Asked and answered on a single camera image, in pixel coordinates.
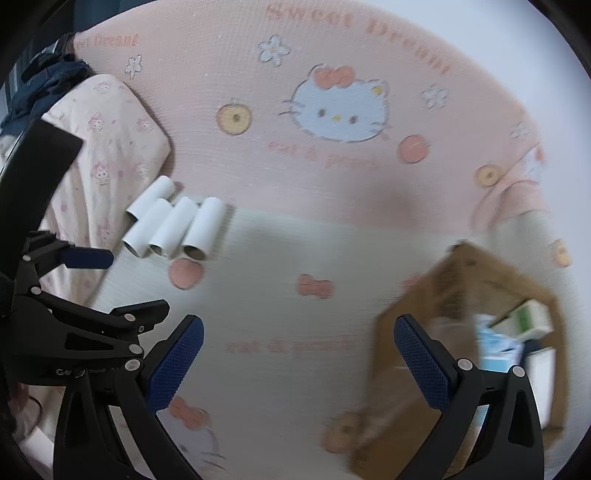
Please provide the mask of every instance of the pink pillow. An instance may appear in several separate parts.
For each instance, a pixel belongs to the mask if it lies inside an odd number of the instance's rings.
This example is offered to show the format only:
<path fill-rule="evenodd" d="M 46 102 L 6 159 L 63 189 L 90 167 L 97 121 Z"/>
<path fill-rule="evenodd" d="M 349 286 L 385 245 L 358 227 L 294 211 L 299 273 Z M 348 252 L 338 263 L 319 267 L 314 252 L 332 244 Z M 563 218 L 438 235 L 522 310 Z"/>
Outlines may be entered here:
<path fill-rule="evenodd" d="M 76 245 L 112 249 L 127 227 L 125 209 L 156 178 L 170 153 L 167 137 L 131 90 L 109 74 L 78 85 L 43 120 L 85 143 L 41 227 Z M 62 266 L 42 284 L 59 297 L 84 303 L 101 276 L 98 270 Z"/>

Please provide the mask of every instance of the flower print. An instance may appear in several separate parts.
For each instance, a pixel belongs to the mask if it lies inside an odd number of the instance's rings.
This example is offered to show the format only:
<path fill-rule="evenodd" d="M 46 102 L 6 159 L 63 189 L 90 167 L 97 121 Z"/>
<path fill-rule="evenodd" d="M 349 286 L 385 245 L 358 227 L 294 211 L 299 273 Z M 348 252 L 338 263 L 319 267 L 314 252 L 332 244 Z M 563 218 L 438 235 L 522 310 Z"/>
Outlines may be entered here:
<path fill-rule="evenodd" d="M 511 136 L 511 138 L 523 140 L 525 137 L 527 137 L 527 135 L 529 133 L 530 132 L 529 132 L 529 130 L 527 130 L 525 123 L 519 122 L 518 124 L 513 125 L 513 127 L 511 127 L 510 136 Z"/>
<path fill-rule="evenodd" d="M 263 63 L 271 61 L 275 67 L 281 65 L 281 57 L 288 55 L 291 49 L 281 42 L 279 35 L 273 35 L 268 41 L 259 43 L 261 54 L 259 60 Z"/>
<path fill-rule="evenodd" d="M 443 108 L 446 106 L 447 103 L 447 95 L 449 94 L 449 90 L 446 88 L 439 88 L 437 85 L 431 85 L 430 88 L 425 90 L 421 97 L 425 101 L 425 105 L 429 110 L 433 107 Z"/>
<path fill-rule="evenodd" d="M 131 57 L 129 63 L 125 67 L 125 73 L 129 73 L 129 78 L 133 79 L 136 73 L 142 71 L 142 55 L 137 55 L 135 58 Z"/>

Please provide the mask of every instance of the pink bow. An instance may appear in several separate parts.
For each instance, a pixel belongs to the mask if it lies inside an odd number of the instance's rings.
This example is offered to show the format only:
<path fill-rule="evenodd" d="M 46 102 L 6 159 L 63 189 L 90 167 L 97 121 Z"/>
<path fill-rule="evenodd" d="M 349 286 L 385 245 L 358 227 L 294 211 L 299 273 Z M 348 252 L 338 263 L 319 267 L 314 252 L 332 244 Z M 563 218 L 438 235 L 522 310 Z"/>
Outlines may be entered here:
<path fill-rule="evenodd" d="M 355 71 L 352 67 L 341 67 L 339 69 L 316 69 L 314 71 L 314 83 L 328 90 L 337 85 L 340 88 L 347 88 L 355 81 Z"/>
<path fill-rule="evenodd" d="M 300 275 L 297 279 L 297 292 L 300 295 L 314 295 L 322 300 L 331 298 L 334 292 L 330 280 L 315 280 L 311 275 Z"/>
<path fill-rule="evenodd" d="M 175 418 L 183 421 L 183 425 L 189 430 L 198 431 L 212 424 L 212 419 L 202 408 L 195 408 L 188 405 L 181 397 L 174 397 L 168 411 Z"/>

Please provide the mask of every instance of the paper tube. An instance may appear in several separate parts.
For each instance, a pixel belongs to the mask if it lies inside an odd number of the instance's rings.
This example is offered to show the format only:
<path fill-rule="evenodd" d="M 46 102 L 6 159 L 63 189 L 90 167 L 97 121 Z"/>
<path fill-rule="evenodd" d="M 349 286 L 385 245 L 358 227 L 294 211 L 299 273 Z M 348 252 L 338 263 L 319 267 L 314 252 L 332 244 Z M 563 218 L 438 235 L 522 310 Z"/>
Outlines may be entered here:
<path fill-rule="evenodd" d="M 184 234 L 197 213 L 197 205 L 182 197 L 150 239 L 150 248 L 158 255 L 170 257 L 176 252 Z"/>
<path fill-rule="evenodd" d="M 205 260 L 222 226 L 226 204 L 215 197 L 208 197 L 195 215 L 195 220 L 181 245 L 185 255 L 194 260 Z"/>
<path fill-rule="evenodd" d="M 140 220 L 157 199 L 167 199 L 174 193 L 173 181 L 162 175 L 145 189 L 134 202 L 129 205 L 127 212 Z"/>
<path fill-rule="evenodd" d="M 125 246 L 137 257 L 143 257 L 150 247 L 150 239 L 172 209 L 167 200 L 156 199 L 148 211 L 123 237 Z"/>

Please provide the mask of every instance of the green label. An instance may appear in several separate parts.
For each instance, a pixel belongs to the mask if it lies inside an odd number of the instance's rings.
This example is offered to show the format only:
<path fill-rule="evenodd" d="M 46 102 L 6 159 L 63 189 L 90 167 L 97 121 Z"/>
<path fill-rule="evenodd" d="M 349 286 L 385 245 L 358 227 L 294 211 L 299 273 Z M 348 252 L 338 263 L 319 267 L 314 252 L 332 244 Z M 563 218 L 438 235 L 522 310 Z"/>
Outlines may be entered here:
<path fill-rule="evenodd" d="M 517 322 L 519 323 L 520 333 L 531 329 L 531 317 L 528 308 L 523 308 L 517 311 Z"/>

